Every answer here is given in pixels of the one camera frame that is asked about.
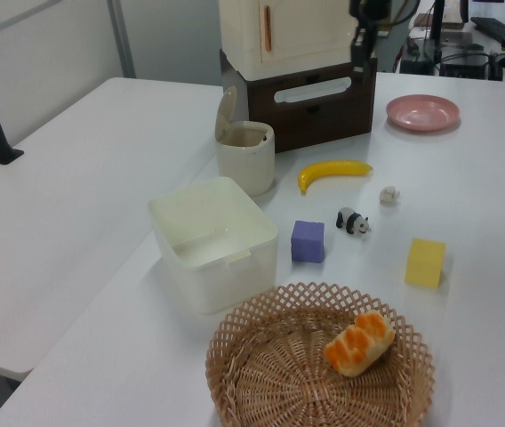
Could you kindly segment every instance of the bread roll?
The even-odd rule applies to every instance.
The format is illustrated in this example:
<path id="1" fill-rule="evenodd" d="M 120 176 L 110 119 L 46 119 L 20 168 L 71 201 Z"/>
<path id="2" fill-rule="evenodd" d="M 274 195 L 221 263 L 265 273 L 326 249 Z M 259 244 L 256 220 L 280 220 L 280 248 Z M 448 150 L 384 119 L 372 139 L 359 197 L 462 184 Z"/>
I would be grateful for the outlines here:
<path id="1" fill-rule="evenodd" d="M 369 310 L 356 317 L 324 349 L 333 369 L 345 376 L 363 373 L 393 343 L 395 331 L 377 310 Z"/>

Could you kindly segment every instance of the purple cube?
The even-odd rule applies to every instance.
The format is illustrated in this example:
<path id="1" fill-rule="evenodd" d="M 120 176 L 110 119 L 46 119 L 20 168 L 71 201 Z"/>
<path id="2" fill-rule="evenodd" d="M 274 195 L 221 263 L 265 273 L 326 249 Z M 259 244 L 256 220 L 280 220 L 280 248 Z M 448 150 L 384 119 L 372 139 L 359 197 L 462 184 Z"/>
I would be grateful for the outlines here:
<path id="1" fill-rule="evenodd" d="M 297 221 L 292 232 L 292 261 L 322 262 L 324 260 L 324 224 Z"/>

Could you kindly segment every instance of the panda figurine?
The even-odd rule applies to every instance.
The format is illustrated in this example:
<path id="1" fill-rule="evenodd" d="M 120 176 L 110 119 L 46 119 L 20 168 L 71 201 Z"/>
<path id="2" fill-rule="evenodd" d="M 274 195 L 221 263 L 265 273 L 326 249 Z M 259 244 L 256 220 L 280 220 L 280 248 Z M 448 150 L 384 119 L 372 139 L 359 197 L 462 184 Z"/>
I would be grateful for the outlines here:
<path id="1" fill-rule="evenodd" d="M 342 207 L 338 212 L 338 219 L 335 222 L 335 226 L 338 229 L 345 227 L 345 230 L 349 234 L 354 234 L 356 231 L 365 234 L 367 231 L 371 231 L 369 223 L 367 222 L 368 219 L 368 217 L 364 218 L 350 207 Z"/>

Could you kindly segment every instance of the toy banana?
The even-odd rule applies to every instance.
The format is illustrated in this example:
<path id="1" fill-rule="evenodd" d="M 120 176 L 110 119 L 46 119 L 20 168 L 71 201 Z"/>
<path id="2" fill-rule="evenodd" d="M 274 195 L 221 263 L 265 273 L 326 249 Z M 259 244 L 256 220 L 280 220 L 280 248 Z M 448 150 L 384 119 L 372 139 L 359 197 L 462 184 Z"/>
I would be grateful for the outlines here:
<path id="1" fill-rule="evenodd" d="M 298 186 L 302 194 L 313 180 L 332 175 L 365 175 L 373 170 L 367 163 L 358 160 L 329 160 L 308 165 L 298 174 Z"/>

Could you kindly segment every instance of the yellow sponge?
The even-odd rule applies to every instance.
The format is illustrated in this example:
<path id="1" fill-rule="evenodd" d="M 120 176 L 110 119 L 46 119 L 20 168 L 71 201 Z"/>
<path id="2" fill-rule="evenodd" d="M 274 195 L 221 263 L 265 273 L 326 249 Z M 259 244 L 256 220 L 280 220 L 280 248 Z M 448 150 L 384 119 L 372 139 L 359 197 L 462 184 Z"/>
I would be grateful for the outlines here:
<path id="1" fill-rule="evenodd" d="M 445 243 L 414 238 L 406 262 L 405 281 L 415 285 L 438 287 L 445 250 Z"/>

